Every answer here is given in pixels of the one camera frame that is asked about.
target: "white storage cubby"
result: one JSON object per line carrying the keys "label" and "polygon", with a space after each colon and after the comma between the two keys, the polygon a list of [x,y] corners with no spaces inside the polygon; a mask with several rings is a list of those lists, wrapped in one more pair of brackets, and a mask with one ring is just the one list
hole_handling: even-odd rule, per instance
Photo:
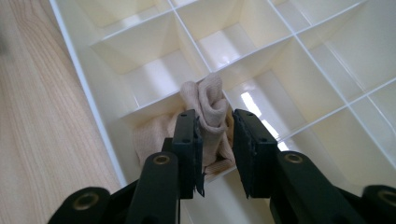
{"label": "white storage cubby", "polygon": [[[141,172],[140,125],[184,106],[210,73],[233,109],[256,114],[281,150],[306,154],[357,195],[396,187],[396,2],[51,0],[123,186]],[[182,202],[182,223],[273,223],[233,168]]]}

